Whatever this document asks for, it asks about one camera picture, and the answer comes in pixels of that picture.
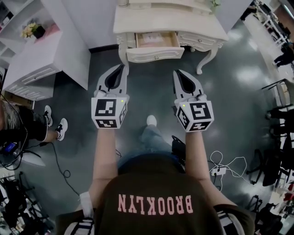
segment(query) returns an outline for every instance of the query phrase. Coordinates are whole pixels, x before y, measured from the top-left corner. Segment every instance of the black t-shirt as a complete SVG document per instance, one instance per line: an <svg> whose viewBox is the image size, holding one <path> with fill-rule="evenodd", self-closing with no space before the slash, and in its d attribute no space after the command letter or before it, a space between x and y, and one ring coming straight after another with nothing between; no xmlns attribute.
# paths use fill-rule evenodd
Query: black t-shirt
<svg viewBox="0 0 294 235"><path fill-rule="evenodd" d="M134 158L120 172L105 188L95 210L96 235L254 233L254 222L245 210L211 206L200 183L179 173L167 156ZM57 235L82 217L82 211L58 216Z"/></svg>

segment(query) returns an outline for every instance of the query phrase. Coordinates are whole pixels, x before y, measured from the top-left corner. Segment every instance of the gray floor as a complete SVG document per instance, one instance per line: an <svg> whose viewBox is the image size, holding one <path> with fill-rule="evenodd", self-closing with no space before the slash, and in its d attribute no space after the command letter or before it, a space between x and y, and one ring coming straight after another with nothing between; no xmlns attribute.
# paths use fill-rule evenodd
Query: gray floor
<svg viewBox="0 0 294 235"><path fill-rule="evenodd" d="M122 128L116 132L117 149L124 155L139 148L138 136L149 114L157 117L158 128L169 143L172 134L184 140L185 133L171 108L175 100L172 71L182 69L199 79L213 104L215 121L203 133L208 157L219 150L224 155L223 164L226 164L235 157L244 156L248 168L251 168L254 165L254 149L264 150L272 146L272 140L265 138L269 123L264 114L272 108L274 101L270 92L260 90L271 81L261 54L251 45L248 30L238 22L230 32L230 41L203 68L201 76L195 71L205 53L197 51L185 51L180 60L132 63L127 88L130 101ZM119 63L117 50L92 54L88 91L71 79L63 78L56 81L52 99L36 103L37 112L43 112L45 105L52 107L54 128L61 118L68 120L66 137L55 146L62 169L71 171L68 181L80 193L87 191L91 184L97 134L90 115L91 97L99 77ZM58 172L52 146L35 148L35 151L42 155L46 167L23 163L21 170L25 172L28 182L35 186L36 197L43 209L52 219L60 213L73 211L79 204L78 197ZM232 164L232 169L241 173L244 169L242 160ZM243 207L255 194L268 201L269 191L270 187L252 187L230 173L223 178L223 193Z"/></svg>

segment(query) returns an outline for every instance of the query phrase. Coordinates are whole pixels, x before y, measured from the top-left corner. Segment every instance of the power strip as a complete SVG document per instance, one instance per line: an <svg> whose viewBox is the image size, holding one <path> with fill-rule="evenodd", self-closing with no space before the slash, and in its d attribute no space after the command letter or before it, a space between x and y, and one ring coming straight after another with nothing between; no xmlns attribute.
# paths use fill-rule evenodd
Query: power strip
<svg viewBox="0 0 294 235"><path fill-rule="evenodd" d="M226 173L226 167L217 167L212 169L211 175L215 176L216 175L224 175Z"/></svg>

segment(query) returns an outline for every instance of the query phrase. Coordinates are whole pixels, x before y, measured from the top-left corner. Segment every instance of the flower pot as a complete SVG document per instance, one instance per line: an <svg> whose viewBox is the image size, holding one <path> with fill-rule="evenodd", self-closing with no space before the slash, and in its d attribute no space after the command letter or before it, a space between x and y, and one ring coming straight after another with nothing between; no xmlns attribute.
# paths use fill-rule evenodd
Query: flower pot
<svg viewBox="0 0 294 235"><path fill-rule="evenodd" d="M34 32L33 35L36 37L36 39L39 39L41 37L43 37L44 33L45 33L45 29L42 26L39 26Z"/></svg>

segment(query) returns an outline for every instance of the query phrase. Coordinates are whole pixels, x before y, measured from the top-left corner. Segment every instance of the open drawer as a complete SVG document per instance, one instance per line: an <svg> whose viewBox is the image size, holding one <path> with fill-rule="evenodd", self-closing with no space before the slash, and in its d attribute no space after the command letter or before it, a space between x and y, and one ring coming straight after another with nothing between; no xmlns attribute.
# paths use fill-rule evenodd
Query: open drawer
<svg viewBox="0 0 294 235"><path fill-rule="evenodd" d="M127 49L127 57L134 63L180 59L184 50L175 32L139 33L136 34L136 48Z"/></svg>

